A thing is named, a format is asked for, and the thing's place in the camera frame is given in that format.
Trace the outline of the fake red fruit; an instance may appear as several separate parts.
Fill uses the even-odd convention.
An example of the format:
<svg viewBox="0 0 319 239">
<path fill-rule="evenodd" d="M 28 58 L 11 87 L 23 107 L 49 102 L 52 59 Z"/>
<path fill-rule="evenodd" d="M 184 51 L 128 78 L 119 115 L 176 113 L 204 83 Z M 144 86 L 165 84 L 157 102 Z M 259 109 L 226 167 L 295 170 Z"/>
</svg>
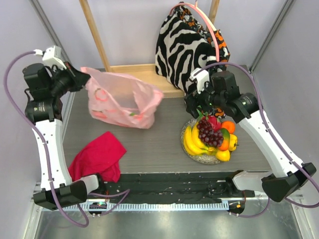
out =
<svg viewBox="0 0 319 239">
<path fill-rule="evenodd" d="M 221 129 L 221 122 L 215 116 L 204 113 L 203 111 L 197 110 L 198 112 L 198 129 L 204 129 L 208 131 L 218 131 Z"/>
</svg>

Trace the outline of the fake dark grapes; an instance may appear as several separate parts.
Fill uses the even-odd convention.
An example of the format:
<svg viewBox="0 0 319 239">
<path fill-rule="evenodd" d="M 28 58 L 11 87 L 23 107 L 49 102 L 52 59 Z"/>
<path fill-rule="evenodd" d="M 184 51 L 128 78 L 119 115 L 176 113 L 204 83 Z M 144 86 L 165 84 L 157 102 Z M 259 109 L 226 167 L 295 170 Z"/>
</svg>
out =
<svg viewBox="0 0 319 239">
<path fill-rule="evenodd" d="M 207 119 L 201 119 L 197 124 L 198 138 L 208 147 L 220 147 L 224 137 L 220 129 L 215 128 Z"/>
</svg>

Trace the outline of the pink plastic bag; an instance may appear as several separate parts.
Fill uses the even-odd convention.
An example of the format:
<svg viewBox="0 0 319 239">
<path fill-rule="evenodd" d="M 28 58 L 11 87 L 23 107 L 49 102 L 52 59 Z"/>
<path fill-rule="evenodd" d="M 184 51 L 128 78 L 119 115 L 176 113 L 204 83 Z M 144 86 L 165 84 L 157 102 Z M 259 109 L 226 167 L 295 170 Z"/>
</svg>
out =
<svg viewBox="0 0 319 239">
<path fill-rule="evenodd" d="M 89 74 L 85 85 L 92 118 L 118 126 L 141 129 L 155 122 L 155 112 L 164 94 L 156 86 L 124 73 L 101 72 L 81 67 Z"/>
</svg>

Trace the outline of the fake orange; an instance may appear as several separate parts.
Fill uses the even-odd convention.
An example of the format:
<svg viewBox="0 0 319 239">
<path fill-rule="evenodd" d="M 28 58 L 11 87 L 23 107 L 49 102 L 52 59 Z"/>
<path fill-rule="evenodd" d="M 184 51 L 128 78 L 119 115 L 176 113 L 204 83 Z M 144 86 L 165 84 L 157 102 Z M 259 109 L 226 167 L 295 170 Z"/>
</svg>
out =
<svg viewBox="0 0 319 239">
<path fill-rule="evenodd" d="M 233 134 L 235 132 L 235 129 L 236 129 L 235 123 L 232 121 L 228 121 L 228 120 L 222 122 L 221 127 L 224 129 L 227 129 L 230 134 Z"/>
</svg>

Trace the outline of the orange green fake mango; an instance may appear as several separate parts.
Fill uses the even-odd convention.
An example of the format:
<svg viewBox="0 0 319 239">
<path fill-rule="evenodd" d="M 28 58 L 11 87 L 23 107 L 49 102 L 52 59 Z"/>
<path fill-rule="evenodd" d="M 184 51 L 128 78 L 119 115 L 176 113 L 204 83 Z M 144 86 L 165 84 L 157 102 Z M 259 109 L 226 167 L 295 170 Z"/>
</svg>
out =
<svg viewBox="0 0 319 239">
<path fill-rule="evenodd" d="M 229 145 L 230 145 L 230 133 L 225 128 L 221 128 L 220 131 L 221 131 L 222 136 L 223 136 L 223 141 L 218 149 L 221 151 L 226 151 L 229 149 Z"/>
</svg>

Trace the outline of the small fake banana bunch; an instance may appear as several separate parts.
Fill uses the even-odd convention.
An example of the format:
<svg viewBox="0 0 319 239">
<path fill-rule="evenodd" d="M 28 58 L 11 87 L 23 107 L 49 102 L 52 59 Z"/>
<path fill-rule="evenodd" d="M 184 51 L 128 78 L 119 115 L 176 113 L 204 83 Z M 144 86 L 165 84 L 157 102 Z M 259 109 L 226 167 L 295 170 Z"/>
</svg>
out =
<svg viewBox="0 0 319 239">
<path fill-rule="evenodd" d="M 215 155 L 216 154 L 216 149 L 214 147 L 207 147 L 200 139 L 199 139 L 199 129 L 197 126 L 194 126 L 192 129 L 192 141 L 194 144 L 199 147 L 202 150 L 206 150 L 208 152 L 208 155 Z"/>
</svg>

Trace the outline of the fake yellow mango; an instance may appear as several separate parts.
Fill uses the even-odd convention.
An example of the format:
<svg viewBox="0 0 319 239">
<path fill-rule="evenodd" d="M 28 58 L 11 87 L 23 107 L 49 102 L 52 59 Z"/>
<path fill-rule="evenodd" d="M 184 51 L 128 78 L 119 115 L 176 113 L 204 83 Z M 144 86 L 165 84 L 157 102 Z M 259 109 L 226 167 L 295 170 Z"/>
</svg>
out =
<svg viewBox="0 0 319 239">
<path fill-rule="evenodd" d="M 234 134 L 230 134 L 229 151 L 235 151 L 238 145 L 238 138 Z"/>
</svg>

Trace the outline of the fake yellow lemon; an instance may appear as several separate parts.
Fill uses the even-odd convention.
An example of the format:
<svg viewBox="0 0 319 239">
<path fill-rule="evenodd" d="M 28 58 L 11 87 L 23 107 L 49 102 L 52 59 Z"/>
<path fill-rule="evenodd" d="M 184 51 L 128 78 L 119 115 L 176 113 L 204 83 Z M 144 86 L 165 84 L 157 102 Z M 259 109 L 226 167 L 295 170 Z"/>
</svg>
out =
<svg viewBox="0 0 319 239">
<path fill-rule="evenodd" d="M 223 162 L 229 161 L 231 158 L 231 152 L 229 150 L 221 151 L 218 150 L 215 154 L 215 157 Z"/>
</svg>

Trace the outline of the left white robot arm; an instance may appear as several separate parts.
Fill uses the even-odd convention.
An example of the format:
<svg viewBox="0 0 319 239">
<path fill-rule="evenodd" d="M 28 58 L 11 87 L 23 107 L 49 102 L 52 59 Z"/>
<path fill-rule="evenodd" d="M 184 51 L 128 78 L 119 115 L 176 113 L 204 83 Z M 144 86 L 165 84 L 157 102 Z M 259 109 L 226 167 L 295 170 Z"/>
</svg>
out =
<svg viewBox="0 0 319 239">
<path fill-rule="evenodd" d="M 48 210 L 84 203 L 89 194 L 100 199 L 106 193 L 99 173 L 72 180 L 63 150 L 61 97 L 83 89 L 90 76 L 76 70 L 69 62 L 62 68 L 35 63 L 23 69 L 28 87 L 25 116 L 38 145 L 41 183 L 34 202 Z"/>
</svg>

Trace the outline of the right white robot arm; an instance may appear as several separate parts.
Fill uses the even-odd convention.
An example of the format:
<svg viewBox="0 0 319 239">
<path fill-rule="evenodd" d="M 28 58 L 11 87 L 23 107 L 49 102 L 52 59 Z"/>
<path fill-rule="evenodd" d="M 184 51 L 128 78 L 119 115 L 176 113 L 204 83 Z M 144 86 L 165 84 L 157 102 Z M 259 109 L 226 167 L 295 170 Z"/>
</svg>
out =
<svg viewBox="0 0 319 239">
<path fill-rule="evenodd" d="M 225 184 L 229 196 L 251 190 L 281 202 L 306 184 L 306 173 L 316 173 L 312 163 L 303 163 L 282 140 L 255 95 L 240 93 L 233 73 L 222 71 L 210 76 L 197 68 L 189 80 L 191 86 L 184 98 L 187 112 L 197 118 L 201 111 L 211 113 L 220 108 L 250 135 L 271 167 L 269 172 L 235 172 Z"/>
</svg>

